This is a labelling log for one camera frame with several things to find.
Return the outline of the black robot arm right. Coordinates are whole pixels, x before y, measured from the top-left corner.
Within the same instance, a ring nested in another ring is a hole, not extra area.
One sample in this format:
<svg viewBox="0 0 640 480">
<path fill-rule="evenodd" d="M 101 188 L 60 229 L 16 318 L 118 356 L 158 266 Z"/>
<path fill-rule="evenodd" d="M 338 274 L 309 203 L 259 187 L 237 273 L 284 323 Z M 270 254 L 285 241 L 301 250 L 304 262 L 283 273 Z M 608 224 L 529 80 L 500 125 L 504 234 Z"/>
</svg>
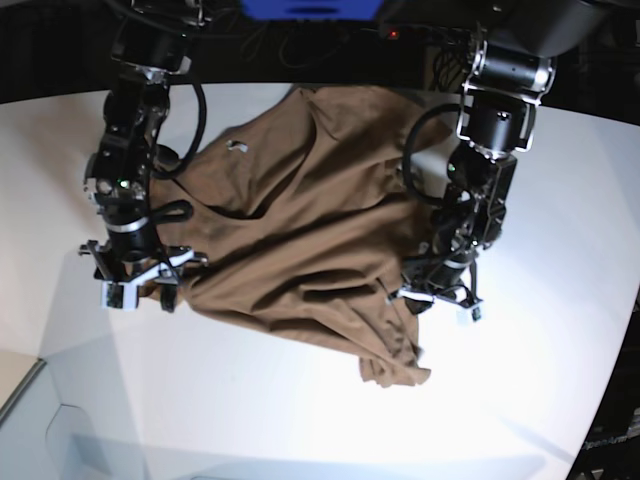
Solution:
<svg viewBox="0 0 640 480">
<path fill-rule="evenodd" d="M 204 135 L 207 105 L 202 85 L 191 82 L 198 114 L 187 152 L 159 143 L 170 111 L 170 88 L 176 77 L 188 77 L 193 39 L 207 19 L 200 1 L 110 2 L 124 19 L 111 50 L 118 64 L 117 82 L 104 108 L 104 133 L 84 174 L 84 191 L 96 206 L 108 238 L 89 240 L 78 252 L 93 258 L 105 308 L 132 311 L 148 289 L 158 289 L 160 304 L 171 312 L 177 305 L 181 275 L 189 264 L 208 258 L 188 246 L 167 246 L 160 225 L 190 220 L 187 200 L 160 206 L 150 199 L 155 180 L 173 180 L 194 159 Z"/>
</svg>

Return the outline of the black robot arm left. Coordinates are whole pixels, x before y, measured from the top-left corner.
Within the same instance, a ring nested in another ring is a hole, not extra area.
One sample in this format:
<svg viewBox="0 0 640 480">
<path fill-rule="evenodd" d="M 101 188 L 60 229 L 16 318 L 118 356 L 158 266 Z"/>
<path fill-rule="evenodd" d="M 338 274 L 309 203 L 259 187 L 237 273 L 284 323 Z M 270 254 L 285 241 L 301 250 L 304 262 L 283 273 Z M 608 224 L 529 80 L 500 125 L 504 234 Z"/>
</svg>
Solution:
<svg viewBox="0 0 640 480">
<path fill-rule="evenodd" d="M 469 46 L 458 103 L 423 113 L 405 141 L 401 174 L 409 194 L 432 207 L 433 233 L 423 252 L 402 262 L 403 286 L 392 293 L 420 314 L 445 301 L 480 317 L 477 258 L 502 233 L 516 153 L 533 142 L 536 112 L 551 90 L 558 56 L 577 46 L 610 13 L 611 1 L 520 1 Z M 457 116 L 459 140 L 447 163 L 441 197 L 420 190 L 411 157 L 426 124 Z"/>
</svg>

